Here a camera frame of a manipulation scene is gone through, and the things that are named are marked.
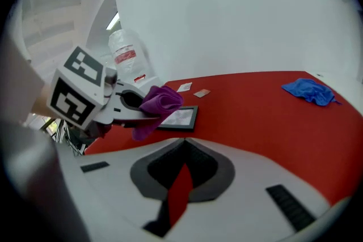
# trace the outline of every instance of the card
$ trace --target card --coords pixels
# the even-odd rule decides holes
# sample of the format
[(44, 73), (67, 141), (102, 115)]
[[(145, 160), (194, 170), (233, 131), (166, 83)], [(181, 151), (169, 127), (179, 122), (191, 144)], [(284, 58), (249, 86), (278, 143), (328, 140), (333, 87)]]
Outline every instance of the card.
[(184, 92), (184, 91), (189, 91), (191, 89), (191, 83), (186, 83), (186, 84), (182, 84), (180, 85), (179, 89), (177, 90), (177, 92)]
[(204, 97), (205, 95), (207, 95), (209, 93), (210, 93), (209, 90), (203, 89), (203, 90), (200, 90), (199, 92), (194, 93), (194, 95), (196, 95), (199, 98), (202, 98), (202, 97)]

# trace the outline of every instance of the black picture frame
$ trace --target black picture frame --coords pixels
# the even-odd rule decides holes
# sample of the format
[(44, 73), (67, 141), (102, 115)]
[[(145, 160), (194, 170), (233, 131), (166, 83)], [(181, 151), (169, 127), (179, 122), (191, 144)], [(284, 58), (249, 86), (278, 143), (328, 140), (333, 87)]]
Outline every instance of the black picture frame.
[(157, 129), (159, 130), (175, 130), (175, 131), (194, 131), (195, 120), (197, 118), (198, 106), (183, 106), (179, 110), (193, 109), (191, 121), (188, 125), (170, 125), (160, 124)]

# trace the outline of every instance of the red table surface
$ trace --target red table surface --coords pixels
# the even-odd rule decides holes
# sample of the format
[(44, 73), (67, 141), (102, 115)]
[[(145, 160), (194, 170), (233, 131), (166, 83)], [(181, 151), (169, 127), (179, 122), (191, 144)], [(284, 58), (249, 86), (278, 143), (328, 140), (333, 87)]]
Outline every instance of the red table surface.
[[(363, 117), (339, 94), (342, 105), (320, 107), (284, 91), (281, 85), (298, 78), (314, 79), (303, 71), (217, 75), (168, 82), (181, 92), (184, 105), (198, 105), (194, 132), (156, 130), (142, 142), (131, 129), (113, 126), (86, 154), (126, 150), (173, 137), (195, 137), (251, 151), (274, 160), (315, 187), (335, 204), (351, 196), (363, 172)], [(201, 89), (211, 92), (198, 98)]]

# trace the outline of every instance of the purple cloth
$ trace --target purple cloth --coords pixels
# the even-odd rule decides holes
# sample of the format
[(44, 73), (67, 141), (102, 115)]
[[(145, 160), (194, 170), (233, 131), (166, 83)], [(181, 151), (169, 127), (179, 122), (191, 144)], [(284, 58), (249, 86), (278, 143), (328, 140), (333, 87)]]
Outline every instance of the purple cloth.
[(177, 111), (183, 102), (183, 97), (172, 88), (152, 86), (139, 109), (145, 113), (160, 115), (160, 118), (150, 125), (134, 128), (132, 130), (133, 140), (141, 141), (148, 137), (169, 115)]

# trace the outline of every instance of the ceiling light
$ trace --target ceiling light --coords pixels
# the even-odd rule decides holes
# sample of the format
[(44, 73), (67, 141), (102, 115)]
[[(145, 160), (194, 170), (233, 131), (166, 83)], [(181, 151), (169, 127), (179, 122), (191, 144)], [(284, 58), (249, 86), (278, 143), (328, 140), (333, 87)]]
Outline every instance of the ceiling light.
[(111, 20), (106, 30), (110, 31), (113, 26), (120, 20), (119, 13), (116, 13), (115, 17)]

